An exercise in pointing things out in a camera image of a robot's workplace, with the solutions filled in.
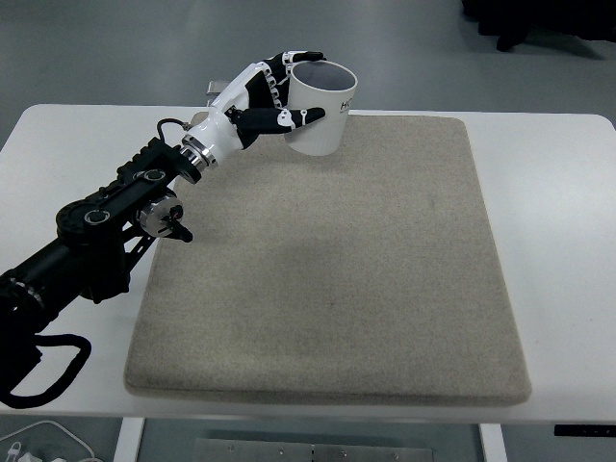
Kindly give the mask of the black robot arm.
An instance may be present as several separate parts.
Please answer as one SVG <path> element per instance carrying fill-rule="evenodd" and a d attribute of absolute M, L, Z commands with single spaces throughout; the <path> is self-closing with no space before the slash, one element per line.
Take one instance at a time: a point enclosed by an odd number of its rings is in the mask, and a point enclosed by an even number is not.
<path fill-rule="evenodd" d="M 167 145 L 158 135 L 115 180 L 56 215 L 57 237 L 1 276 L 1 330 L 33 337 L 74 299 L 95 303 L 128 292 L 130 272 L 159 238 L 189 243 L 181 201 L 169 188 L 194 184 L 212 161 L 197 158 L 192 137 Z"/>

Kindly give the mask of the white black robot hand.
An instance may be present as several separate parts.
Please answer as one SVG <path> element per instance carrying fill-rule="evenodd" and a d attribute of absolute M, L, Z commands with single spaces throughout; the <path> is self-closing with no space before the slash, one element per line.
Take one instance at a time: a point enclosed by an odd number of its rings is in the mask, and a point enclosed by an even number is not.
<path fill-rule="evenodd" d="M 261 135 L 292 132 L 324 116 L 324 110 L 288 108 L 291 70 L 323 61 L 316 51 L 285 51 L 250 64 L 219 94 L 205 119 L 182 139 L 182 151 L 199 168 L 214 167 L 250 147 Z"/>

